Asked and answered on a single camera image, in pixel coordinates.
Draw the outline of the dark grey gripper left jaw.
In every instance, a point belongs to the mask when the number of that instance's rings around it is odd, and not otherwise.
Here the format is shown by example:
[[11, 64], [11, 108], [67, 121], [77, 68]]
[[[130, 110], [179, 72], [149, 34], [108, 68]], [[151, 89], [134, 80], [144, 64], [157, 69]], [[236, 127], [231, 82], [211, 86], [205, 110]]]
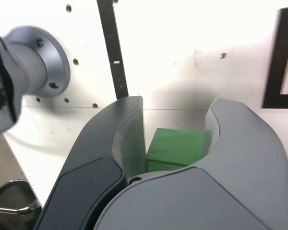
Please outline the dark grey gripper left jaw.
[[146, 172], [143, 99], [123, 97], [83, 127], [50, 192], [37, 230], [91, 230], [128, 179]]

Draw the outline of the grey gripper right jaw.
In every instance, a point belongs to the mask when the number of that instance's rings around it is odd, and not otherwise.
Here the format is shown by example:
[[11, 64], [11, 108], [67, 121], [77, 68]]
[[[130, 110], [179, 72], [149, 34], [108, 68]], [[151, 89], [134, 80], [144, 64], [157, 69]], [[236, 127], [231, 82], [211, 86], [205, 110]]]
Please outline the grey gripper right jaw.
[[97, 230], [288, 230], [288, 158], [245, 104], [213, 102], [198, 162], [141, 180], [104, 209]]

